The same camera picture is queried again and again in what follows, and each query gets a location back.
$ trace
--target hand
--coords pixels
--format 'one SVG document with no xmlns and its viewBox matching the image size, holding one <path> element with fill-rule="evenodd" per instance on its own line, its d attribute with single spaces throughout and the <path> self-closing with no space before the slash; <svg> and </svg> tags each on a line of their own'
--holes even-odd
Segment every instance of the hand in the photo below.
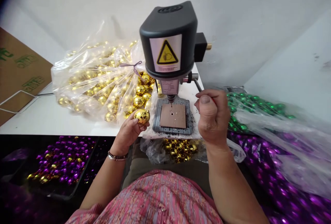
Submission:
<svg viewBox="0 0 331 224">
<path fill-rule="evenodd" d="M 214 147 L 227 148 L 227 130 L 230 120 L 227 95 L 222 90 L 205 89 L 196 95 L 194 104 L 199 111 L 198 129 L 207 142 Z"/>
<path fill-rule="evenodd" d="M 138 138 L 139 134 L 146 131 L 149 127 L 149 122 L 145 125 L 138 124 L 138 119 L 134 119 L 134 111 L 129 118 L 122 124 L 113 145 L 110 148 L 110 153 L 115 156 L 124 156 L 128 153 L 130 145 Z"/>
</svg>

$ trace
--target pink patterned shirt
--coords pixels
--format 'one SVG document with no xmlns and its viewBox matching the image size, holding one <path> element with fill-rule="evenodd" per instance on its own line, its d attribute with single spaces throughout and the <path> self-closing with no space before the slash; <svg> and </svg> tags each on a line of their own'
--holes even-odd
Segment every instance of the pink patterned shirt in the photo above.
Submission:
<svg viewBox="0 0 331 224">
<path fill-rule="evenodd" d="M 193 181 L 154 170 L 122 190 L 102 211 L 77 210 L 67 224 L 222 223 L 214 201 Z"/>
</svg>

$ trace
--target cardboard box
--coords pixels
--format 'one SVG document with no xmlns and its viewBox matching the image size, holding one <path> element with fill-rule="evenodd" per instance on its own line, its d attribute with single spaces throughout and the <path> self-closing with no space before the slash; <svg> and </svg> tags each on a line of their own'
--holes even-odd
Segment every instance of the cardboard box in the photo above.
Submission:
<svg viewBox="0 0 331 224">
<path fill-rule="evenodd" d="M 51 67 L 50 62 L 0 28 L 0 103 L 19 90 L 37 95 L 52 81 Z M 20 92 L 0 108 L 18 112 L 32 99 Z M 0 110 L 0 126 L 14 115 Z"/>
</svg>

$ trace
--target white wall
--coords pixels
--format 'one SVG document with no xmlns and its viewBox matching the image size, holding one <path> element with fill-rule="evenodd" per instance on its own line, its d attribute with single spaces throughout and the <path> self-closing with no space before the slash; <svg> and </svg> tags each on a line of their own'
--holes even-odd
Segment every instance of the white wall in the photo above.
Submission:
<svg viewBox="0 0 331 224">
<path fill-rule="evenodd" d="M 9 0 L 1 27 L 51 62 L 112 17 L 134 38 L 155 6 L 186 0 Z M 205 86 L 243 85 L 330 8 L 331 0 L 191 0 L 213 48 L 198 65 Z"/>
<path fill-rule="evenodd" d="M 331 124 L 331 10 L 266 62 L 245 88 L 295 104 Z"/>
</svg>

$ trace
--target black drill housing cap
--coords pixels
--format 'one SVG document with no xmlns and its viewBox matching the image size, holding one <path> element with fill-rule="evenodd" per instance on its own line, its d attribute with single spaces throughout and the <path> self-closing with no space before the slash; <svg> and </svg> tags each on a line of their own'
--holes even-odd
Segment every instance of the black drill housing cap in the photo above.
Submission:
<svg viewBox="0 0 331 224">
<path fill-rule="evenodd" d="M 147 73 L 153 78 L 165 80 L 187 75 L 194 65 L 197 27 L 198 19 L 190 1 L 170 7 L 155 7 L 139 29 Z M 180 70 L 167 73 L 156 72 L 149 39 L 179 34 L 182 35 Z"/>
</svg>

